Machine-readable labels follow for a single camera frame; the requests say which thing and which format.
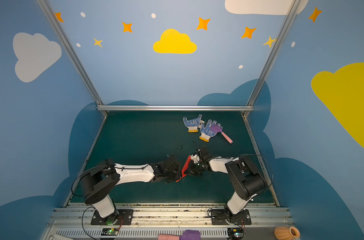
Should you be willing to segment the pink purple brush front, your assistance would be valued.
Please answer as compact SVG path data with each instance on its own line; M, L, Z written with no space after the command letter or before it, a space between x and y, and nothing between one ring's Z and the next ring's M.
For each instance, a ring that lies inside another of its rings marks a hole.
M182 235L159 235L158 240L201 240L201 234L196 230L186 230Z

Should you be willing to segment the rear aluminium frame bar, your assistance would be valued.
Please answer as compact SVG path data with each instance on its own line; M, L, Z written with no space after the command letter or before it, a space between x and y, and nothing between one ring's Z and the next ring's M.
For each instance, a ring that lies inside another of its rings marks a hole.
M130 105L97 105L99 111L227 111L252 112L253 106L130 106Z

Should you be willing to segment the right blue dotted work glove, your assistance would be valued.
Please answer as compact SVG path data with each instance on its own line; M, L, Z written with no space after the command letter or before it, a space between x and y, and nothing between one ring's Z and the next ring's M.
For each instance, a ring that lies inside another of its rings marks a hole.
M207 124L201 124L201 128L200 128L200 133L201 135L199 136L199 138L202 140L202 141L205 141L205 142L209 142L209 140L213 137L216 136L217 132L213 131L211 129L212 126L217 126L219 128L222 129L222 126L220 123L217 123L217 121L213 121L211 119L209 119L207 121Z

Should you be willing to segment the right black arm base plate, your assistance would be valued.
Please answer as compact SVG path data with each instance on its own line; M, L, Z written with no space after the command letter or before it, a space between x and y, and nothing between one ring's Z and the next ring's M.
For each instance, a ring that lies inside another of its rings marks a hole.
M212 225L251 225L251 216L248 210L232 214L226 209L208 209L207 215L211 218Z

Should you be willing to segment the blue dotted work glove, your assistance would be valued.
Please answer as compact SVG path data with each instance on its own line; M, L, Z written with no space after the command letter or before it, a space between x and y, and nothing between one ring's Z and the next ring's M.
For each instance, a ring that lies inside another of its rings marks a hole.
M217 132L213 131L211 129L212 126L217 126L219 128L222 129L222 126L220 123L217 123L217 121L213 121L211 119L209 119L207 121L207 124L201 124L201 128L200 128L200 133L201 135L199 136L199 138L202 140L202 141L205 141L205 142L209 142L209 140L213 137L216 136Z
M197 133L201 128L201 125L204 124L202 114L199 114L197 118L190 120L188 120L187 117L183 117L182 120L189 133Z

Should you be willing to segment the terracotta ribbed vase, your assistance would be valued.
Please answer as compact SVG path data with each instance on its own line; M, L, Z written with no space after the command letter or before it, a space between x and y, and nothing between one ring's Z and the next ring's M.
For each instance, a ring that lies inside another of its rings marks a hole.
M278 240L294 240L300 237L300 232L296 227L277 227L274 235Z

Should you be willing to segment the red square paper sheet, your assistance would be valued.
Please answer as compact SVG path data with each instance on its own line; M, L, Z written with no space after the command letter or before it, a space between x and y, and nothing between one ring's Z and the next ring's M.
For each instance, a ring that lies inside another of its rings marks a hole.
M187 160L186 160L186 162L185 162L185 164L184 164L184 166L183 166L183 168L182 168L182 171L181 171L181 177L178 179L178 180L176 180L176 182L178 183L181 179L183 179L184 177L186 177L187 176L187 174L185 173L186 171L187 171L187 169L188 169L188 166L189 166L189 163L192 161L192 158L191 158L191 156L188 156L188 158L187 158Z

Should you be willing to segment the front aluminium rail base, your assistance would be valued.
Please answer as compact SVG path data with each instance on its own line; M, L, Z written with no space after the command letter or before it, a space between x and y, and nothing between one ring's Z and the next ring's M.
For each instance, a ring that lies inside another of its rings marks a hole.
M131 225L91 225L95 209L85 204L70 204L57 208L41 236L42 240L156 240L159 235L182 235L196 230L203 240L226 240L228 228L242 228L245 240L275 239L277 227L293 227L288 208L274 204L249 204L246 209L251 225L212 225L208 209L223 209L223 204L208 203L156 203L117 204L117 210L133 210ZM118 228L117 236L101 236L103 228Z

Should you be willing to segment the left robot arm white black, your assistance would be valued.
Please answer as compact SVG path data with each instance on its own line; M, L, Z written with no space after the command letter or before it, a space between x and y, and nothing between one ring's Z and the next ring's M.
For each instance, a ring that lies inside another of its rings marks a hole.
M118 185L128 183L173 182L181 177L181 166L176 158L144 165L121 165L104 160L80 175L85 204L92 205L103 219L116 213L110 192Z

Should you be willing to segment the right green circuit board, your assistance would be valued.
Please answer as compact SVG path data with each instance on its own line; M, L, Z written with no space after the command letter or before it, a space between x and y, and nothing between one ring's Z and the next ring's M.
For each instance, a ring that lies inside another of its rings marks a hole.
M244 231L242 228L228 228L227 235L228 240L242 240L244 237Z

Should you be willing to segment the green circuit board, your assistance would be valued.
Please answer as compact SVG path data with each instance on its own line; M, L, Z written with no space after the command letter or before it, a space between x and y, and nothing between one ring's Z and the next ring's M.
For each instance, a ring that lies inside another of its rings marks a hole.
M120 232L118 228L103 228L101 236L117 236Z
M242 240L244 237L244 231L242 228L228 228L227 235L228 240Z

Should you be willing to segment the left aluminium frame post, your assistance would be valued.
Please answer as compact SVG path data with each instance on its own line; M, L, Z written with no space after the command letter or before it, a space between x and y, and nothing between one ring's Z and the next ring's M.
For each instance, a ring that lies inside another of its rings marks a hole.
M76 68L78 74L80 75L81 79L83 80L85 86L87 87L89 93L91 94L92 98L96 102L97 106L104 105L102 98L98 94L96 87L94 86L91 78L89 77L87 71L85 70L81 60L79 59L74 47L72 46L66 32L64 31L63 27L61 26L61 22L58 20L51 4L49 1L46 0L37 0L36 1L39 7L41 8L43 14L45 15L46 19L50 23L52 29L54 30L55 34L57 35L58 39L60 40L62 46L64 47L66 53L68 54L70 60L72 61L74 67Z

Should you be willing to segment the left green circuit board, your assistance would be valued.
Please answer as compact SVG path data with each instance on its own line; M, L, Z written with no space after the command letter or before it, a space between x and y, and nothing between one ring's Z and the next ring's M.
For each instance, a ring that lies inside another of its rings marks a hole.
M120 232L118 228L103 228L101 236L117 236Z

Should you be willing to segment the left blue dotted work glove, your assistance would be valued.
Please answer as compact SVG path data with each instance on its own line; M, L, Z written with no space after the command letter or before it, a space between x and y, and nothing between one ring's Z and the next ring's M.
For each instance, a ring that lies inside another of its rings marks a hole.
M188 120L187 117L183 117L182 120L189 133L197 133L201 128L201 125L204 124L202 114L199 114L197 118L190 120Z

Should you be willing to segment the aluminium frame post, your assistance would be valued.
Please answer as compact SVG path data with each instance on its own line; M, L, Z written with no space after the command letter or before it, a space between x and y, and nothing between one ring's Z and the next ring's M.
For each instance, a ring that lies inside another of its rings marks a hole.
M250 108L250 110L245 110L242 112L242 118L244 120L247 119L248 115L249 115L249 112L251 112L253 110L253 106L254 106L254 103L270 73L270 70L279 54L279 51L295 21L295 18L296 16L298 15L298 9L301 5L301 0L295 0L295 1L292 1L289 9L288 9L288 13L286 15L286 17L284 18L284 21L281 25L281 28L276 36L276 41L274 42L272 48L271 48L271 51L267 57L267 60L265 62L265 65L262 69L262 72L251 92L251 95L248 99L248 102L247 102L247 107Z
M78 74L80 75L81 79L83 80L85 86L87 87L89 93L91 94L92 98L96 102L97 106L104 105L102 98L98 94L96 87L94 86L91 78L89 77L87 71L85 70L81 60L79 59L74 47L72 46L66 32L64 31L63 27L61 26L61 22L58 20L51 4L49 1L46 0L37 0L36 1L39 7L41 8L43 14L45 15L46 19L50 23L52 29L54 30L55 34L57 35L58 39L60 40L62 46L64 47L66 53L68 54L70 60L72 61L74 67L76 68Z

